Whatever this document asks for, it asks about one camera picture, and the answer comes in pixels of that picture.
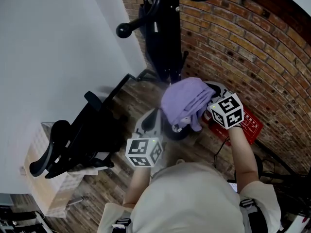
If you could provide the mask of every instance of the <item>person's right arm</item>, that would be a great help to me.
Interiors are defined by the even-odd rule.
[[[229,136],[236,170],[238,193],[240,193],[249,183],[259,180],[257,163],[242,128],[230,128]]]

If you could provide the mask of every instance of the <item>black wheel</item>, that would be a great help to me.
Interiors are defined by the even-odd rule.
[[[172,126],[167,120],[164,120],[163,131],[169,139],[173,141],[180,141],[188,136],[191,131],[191,127],[189,124],[184,128],[180,128],[178,125]]]

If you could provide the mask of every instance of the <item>brick wall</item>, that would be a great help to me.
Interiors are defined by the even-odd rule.
[[[142,1],[123,0],[131,20]],[[255,1],[180,0],[182,49],[190,53],[183,75],[218,81],[236,92],[264,124],[259,140],[303,174],[311,165],[308,30],[299,24],[303,17],[289,18],[285,9]],[[144,51],[139,31],[136,36]]]

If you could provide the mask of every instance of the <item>black knob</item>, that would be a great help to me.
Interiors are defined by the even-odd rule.
[[[131,25],[129,23],[121,23],[116,29],[117,36],[127,38],[132,34]]]

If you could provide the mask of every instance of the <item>person's left arm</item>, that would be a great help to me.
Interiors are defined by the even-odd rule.
[[[134,208],[142,193],[146,190],[150,183],[149,167],[137,167],[134,171],[130,186],[125,194],[123,206]]]

